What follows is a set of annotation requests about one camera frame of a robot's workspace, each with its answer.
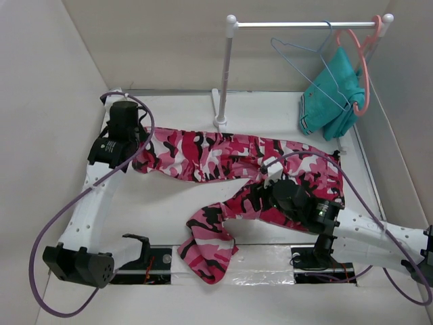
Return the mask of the pink camouflage trousers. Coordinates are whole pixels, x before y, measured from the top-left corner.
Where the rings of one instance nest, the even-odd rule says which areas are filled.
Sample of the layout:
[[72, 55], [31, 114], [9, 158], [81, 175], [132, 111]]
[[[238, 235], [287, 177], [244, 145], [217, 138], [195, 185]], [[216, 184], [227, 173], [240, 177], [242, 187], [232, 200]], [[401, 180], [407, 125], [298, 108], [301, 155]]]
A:
[[289, 140], [254, 135], [183, 131], [156, 128], [145, 150], [132, 162], [140, 173], [161, 172], [181, 181], [212, 183], [246, 179], [229, 199], [202, 207], [187, 221], [191, 236], [177, 249], [179, 257], [205, 283], [216, 284], [226, 274], [238, 248], [225, 229], [228, 219], [264, 221], [305, 232], [300, 223], [287, 219], [260, 194], [267, 175], [261, 167], [267, 160], [289, 155], [282, 162], [282, 179], [302, 186], [309, 196], [343, 203], [343, 179], [337, 167], [337, 152]]

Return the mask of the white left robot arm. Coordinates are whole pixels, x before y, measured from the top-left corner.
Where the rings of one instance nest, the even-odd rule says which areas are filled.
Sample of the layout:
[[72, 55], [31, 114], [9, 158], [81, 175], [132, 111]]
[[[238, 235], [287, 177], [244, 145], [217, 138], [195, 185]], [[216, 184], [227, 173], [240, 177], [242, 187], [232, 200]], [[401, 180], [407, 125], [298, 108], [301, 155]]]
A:
[[113, 103], [106, 128], [91, 147], [85, 178], [90, 193], [75, 205], [57, 245], [43, 251], [43, 261], [59, 280], [104, 288], [124, 265], [141, 269], [150, 262], [145, 236], [125, 234], [110, 247], [100, 244], [111, 201], [128, 169], [127, 160], [139, 147], [143, 129], [139, 109], [135, 102]]

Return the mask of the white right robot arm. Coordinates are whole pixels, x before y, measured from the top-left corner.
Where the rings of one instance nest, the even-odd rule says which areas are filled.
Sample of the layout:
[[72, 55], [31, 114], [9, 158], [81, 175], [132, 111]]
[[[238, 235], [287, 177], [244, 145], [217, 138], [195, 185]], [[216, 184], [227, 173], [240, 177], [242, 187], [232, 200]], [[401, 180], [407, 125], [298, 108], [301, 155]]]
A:
[[293, 221], [317, 235], [310, 256], [320, 268], [355, 262], [393, 269], [420, 284], [432, 284], [432, 228], [375, 222], [316, 197], [289, 179], [260, 186], [254, 195], [264, 208], [280, 212], [285, 223]]

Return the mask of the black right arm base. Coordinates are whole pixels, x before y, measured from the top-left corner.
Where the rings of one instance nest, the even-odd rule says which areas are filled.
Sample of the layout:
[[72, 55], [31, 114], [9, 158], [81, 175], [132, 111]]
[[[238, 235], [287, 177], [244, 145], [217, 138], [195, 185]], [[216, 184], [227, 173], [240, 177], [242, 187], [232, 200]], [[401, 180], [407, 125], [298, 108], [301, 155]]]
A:
[[313, 255], [312, 246], [295, 246], [291, 248], [290, 265], [294, 269], [296, 284], [325, 284], [342, 281], [356, 284], [355, 269], [352, 263], [319, 261]]

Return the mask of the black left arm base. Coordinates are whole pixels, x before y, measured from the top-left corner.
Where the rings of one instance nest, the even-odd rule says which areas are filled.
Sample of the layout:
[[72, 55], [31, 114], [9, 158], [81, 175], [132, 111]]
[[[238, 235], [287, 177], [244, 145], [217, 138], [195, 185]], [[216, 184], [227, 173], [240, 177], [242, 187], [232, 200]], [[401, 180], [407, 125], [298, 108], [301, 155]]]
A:
[[133, 261], [122, 266], [110, 284], [169, 285], [172, 257], [171, 246], [151, 246], [147, 261]]

